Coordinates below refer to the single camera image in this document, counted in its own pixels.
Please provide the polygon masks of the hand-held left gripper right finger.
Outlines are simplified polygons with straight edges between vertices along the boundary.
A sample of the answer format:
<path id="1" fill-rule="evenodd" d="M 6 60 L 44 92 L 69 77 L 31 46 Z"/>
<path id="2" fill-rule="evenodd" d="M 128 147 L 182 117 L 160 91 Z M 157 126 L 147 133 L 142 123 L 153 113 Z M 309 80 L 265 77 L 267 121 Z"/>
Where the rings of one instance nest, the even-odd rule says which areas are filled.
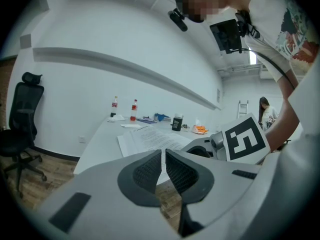
<path id="1" fill-rule="evenodd" d="M 206 228 L 233 207 L 261 166 L 206 158 L 184 151 L 165 151 L 166 172 L 181 196 L 178 233 L 182 237 Z"/>

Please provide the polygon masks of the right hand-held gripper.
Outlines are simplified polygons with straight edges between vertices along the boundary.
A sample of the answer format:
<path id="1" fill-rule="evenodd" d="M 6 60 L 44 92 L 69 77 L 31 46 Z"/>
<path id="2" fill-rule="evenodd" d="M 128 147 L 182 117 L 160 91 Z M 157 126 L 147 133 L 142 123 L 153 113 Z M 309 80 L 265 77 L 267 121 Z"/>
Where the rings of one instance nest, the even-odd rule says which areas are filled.
<path id="1" fill-rule="evenodd" d="M 192 140 L 181 151 L 220 161 L 257 165 L 271 151 L 264 131 L 252 113 L 221 126 L 211 137 Z"/>

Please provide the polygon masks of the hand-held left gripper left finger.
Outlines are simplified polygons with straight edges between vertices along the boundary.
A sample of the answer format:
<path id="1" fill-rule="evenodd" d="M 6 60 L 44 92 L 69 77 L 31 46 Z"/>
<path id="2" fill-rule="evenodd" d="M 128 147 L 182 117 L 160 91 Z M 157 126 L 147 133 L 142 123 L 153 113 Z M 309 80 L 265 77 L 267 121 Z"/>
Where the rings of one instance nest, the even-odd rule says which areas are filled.
<path id="1" fill-rule="evenodd" d="M 95 165 L 39 206 L 38 214 L 71 240 L 173 240 L 155 195 L 161 151 Z"/>

